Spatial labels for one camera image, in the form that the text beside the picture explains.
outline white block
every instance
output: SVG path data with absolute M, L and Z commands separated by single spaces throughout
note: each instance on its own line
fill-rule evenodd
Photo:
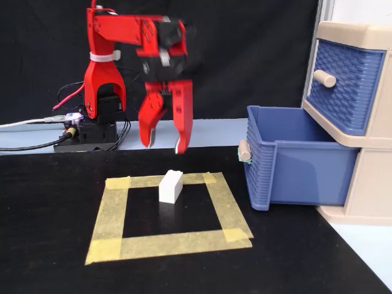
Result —
M 183 173 L 169 170 L 159 183 L 159 201 L 174 204 L 183 189 Z

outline blue drawer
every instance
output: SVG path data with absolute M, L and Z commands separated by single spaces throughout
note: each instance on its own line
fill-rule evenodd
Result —
M 319 40 L 315 69 L 336 77 L 327 88 L 313 79 L 307 101 L 339 130 L 364 135 L 379 83 L 385 51 Z
M 343 205 L 359 148 L 336 143 L 302 108 L 249 106 L 251 205 Z

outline black curtain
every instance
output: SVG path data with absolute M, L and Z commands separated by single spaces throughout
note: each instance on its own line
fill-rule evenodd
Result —
M 50 116 L 58 89 L 82 81 L 89 62 L 89 0 L 7 0 L 1 20 L 0 123 Z M 119 14 L 159 14 L 192 20 L 187 41 L 194 82 L 194 118 L 244 118 L 247 105 L 299 107 L 311 49 L 317 0 L 106 0 Z M 119 66 L 141 64 L 135 47 L 117 44 Z M 127 114 L 137 119 L 143 83 L 129 85 Z M 75 97 L 73 104 L 80 103 Z

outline wooden knob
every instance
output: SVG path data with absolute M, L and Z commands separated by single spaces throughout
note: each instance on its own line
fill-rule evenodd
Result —
M 318 69 L 313 73 L 313 78 L 327 88 L 332 88 L 336 84 L 336 78 L 321 69 Z
M 249 161 L 251 159 L 251 149 L 246 140 L 240 140 L 238 143 L 239 147 L 239 158 L 242 161 Z

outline masking tape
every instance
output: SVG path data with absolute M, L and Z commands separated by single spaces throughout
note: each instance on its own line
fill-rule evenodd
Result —
M 106 180 L 86 265 L 110 260 L 252 247 L 249 240 L 253 238 L 252 232 L 222 173 L 183 175 L 183 184 L 207 185 L 222 230 L 122 239 L 128 189 L 157 187 L 163 177 L 140 176 Z
M 224 230 L 240 228 L 248 238 L 253 238 L 253 234 L 248 227 L 223 174 L 203 174 L 203 176 L 205 177 L 207 189 L 213 201 L 221 227 Z M 214 176 L 216 179 L 215 183 L 210 182 L 211 176 Z
M 130 178 L 128 188 L 158 187 L 164 176 L 134 176 Z M 204 184 L 205 179 L 201 173 L 183 174 L 183 185 Z
M 121 238 L 109 240 L 92 240 L 87 253 L 85 265 L 93 262 L 108 262 L 119 260 L 121 252 Z
M 121 238 L 123 236 L 128 189 L 105 188 L 99 206 L 92 240 Z
M 242 231 L 240 228 L 224 228 L 223 234 L 225 234 L 225 238 L 227 242 L 235 242 L 242 239 L 248 239 L 247 234 Z
M 124 238 L 120 259 L 190 254 L 252 247 L 243 239 L 226 241 L 222 230 Z
M 130 176 L 125 178 L 111 178 L 106 179 L 105 188 L 109 190 L 113 189 L 128 189 L 129 188 Z
M 204 173 L 203 174 L 204 183 L 206 184 L 214 184 L 216 183 L 216 178 L 211 173 Z

